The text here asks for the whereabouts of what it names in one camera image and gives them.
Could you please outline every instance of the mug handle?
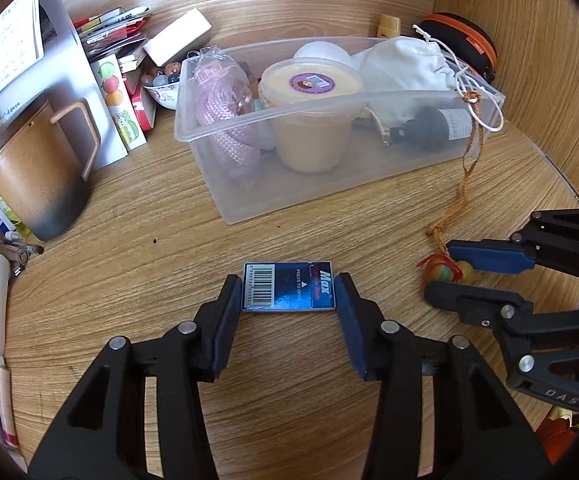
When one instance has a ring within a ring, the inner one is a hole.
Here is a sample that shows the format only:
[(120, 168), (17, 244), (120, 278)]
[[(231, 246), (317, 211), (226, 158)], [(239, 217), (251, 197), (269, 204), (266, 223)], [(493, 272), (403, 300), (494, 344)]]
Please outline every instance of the mug handle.
[(98, 133), (98, 130), (94, 126), (94, 119), (92, 119), (92, 115), (90, 113), (89, 107), (87, 106), (87, 102), (85, 99), (79, 99), (78, 101), (73, 102), (71, 105), (62, 108), (50, 118), (51, 124), (58, 123), (63, 117), (65, 117), (70, 112), (73, 112), (76, 109), (81, 110), (83, 113), (83, 117), (86, 119), (87, 128), (89, 129), (90, 134), (92, 135), (92, 139), (94, 140), (94, 149), (92, 153), (90, 153), (89, 158), (87, 159), (86, 166), (83, 169), (83, 180), (87, 180), (89, 177), (90, 171), (92, 171), (92, 166), (94, 165), (94, 159), (96, 155), (98, 155), (98, 150), (101, 149), (101, 136)]

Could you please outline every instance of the small blue box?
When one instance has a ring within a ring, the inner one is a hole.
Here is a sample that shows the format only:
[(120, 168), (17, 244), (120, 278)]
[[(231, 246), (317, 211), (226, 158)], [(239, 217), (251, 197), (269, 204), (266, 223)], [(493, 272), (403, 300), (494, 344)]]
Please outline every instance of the small blue box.
[(330, 262), (245, 264), (244, 277), (244, 312), (335, 309)]

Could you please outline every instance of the white box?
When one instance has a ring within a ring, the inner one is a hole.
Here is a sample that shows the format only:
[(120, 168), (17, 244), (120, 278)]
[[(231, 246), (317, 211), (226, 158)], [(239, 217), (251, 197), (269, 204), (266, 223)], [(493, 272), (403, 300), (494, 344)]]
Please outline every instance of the white box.
[(199, 9), (192, 9), (167, 25), (143, 49), (157, 66), (182, 61), (190, 50), (198, 50), (212, 38), (212, 26)]

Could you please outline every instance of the wooden desk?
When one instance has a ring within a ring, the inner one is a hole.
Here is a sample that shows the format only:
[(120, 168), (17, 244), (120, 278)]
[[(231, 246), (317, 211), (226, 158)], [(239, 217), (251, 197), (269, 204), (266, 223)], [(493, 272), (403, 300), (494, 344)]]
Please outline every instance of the wooden desk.
[[(418, 335), (467, 335), (503, 377), (489, 330), (458, 324), (421, 300), (416, 262), (433, 250), (423, 234), (453, 199), (457, 160), (262, 218), (222, 222), (173, 114), (161, 111), (149, 143), (94, 175), (92, 201), (74, 227), (33, 259), (10, 294), (6, 356), (26, 458), (99, 350), (114, 335), (162, 335), (213, 299), (229, 272), (253, 260), (331, 260), (365, 298)], [(471, 206), (447, 233), (507, 237), (540, 208), (576, 206), (573, 195), (513, 126), (487, 143), (469, 186)], [(536, 269), (484, 277), (538, 310), (572, 308), (579, 280)], [(349, 366), (334, 313), (244, 315), (230, 366), (201, 399), (222, 479), (358, 479), (379, 386)], [(547, 406), (515, 396), (535, 427)], [(154, 382), (148, 386), (148, 457), (160, 471)], [(432, 450), (425, 396), (421, 466)]]

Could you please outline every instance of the string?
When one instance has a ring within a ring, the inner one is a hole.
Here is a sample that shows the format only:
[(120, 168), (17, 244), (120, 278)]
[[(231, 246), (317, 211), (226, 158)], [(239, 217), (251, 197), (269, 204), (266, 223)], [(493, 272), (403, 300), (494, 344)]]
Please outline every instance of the string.
[[(475, 113), (480, 115), (480, 101), (481, 96), (476, 91), (468, 91), (465, 95), (463, 95), (463, 101), (471, 102)], [(469, 156), (469, 152), (472, 149), (472, 146), (475, 141), (476, 134), (478, 134), (478, 154), (476, 158), (470, 164), (467, 164), (467, 158)], [(429, 229), (426, 231), (426, 235), (433, 236), (434, 241), (436, 241), (436, 245), (438, 245), (439, 250), (442, 254), (450, 258), (449, 251), (447, 250), (447, 245), (445, 244), (445, 240), (443, 238), (443, 230), (447, 227), (450, 222), (452, 222), (467, 206), (467, 180), (470, 178), (471, 174), (476, 168), (476, 164), (483, 153), (483, 147), (485, 145), (485, 133), (483, 131), (483, 125), (477, 123), (474, 118), (472, 118), (472, 131), (469, 134), (469, 139), (467, 140), (467, 146), (465, 147), (465, 153), (463, 153), (463, 178), (458, 184), (457, 196), (454, 203), (449, 206), (447, 212), (438, 219), (434, 224), (432, 224)]]
[(383, 126), (383, 123), (378, 118), (378, 116), (374, 113), (374, 111), (372, 111), (371, 108), (367, 107), (367, 108), (365, 108), (365, 110), (369, 113), (369, 116), (372, 118), (372, 121), (374, 121), (374, 126), (376, 126), (376, 129), (380, 133), (380, 137), (381, 137), (381, 139), (383, 139), (383, 144), (387, 148), (389, 148), (392, 145), (392, 137), (390, 137), (389, 132), (385, 129), (385, 127)]

